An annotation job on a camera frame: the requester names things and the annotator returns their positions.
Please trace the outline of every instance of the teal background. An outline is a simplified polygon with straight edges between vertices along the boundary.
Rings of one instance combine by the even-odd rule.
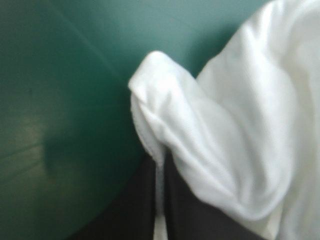
[[[152,50],[194,76],[265,0],[1,0],[0,239],[60,240],[143,155],[127,83]]]

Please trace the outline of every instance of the white fabric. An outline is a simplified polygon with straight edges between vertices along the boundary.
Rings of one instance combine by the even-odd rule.
[[[159,169],[168,147],[203,202],[266,239],[320,239],[320,0],[266,4],[196,80],[152,52],[129,88]]]

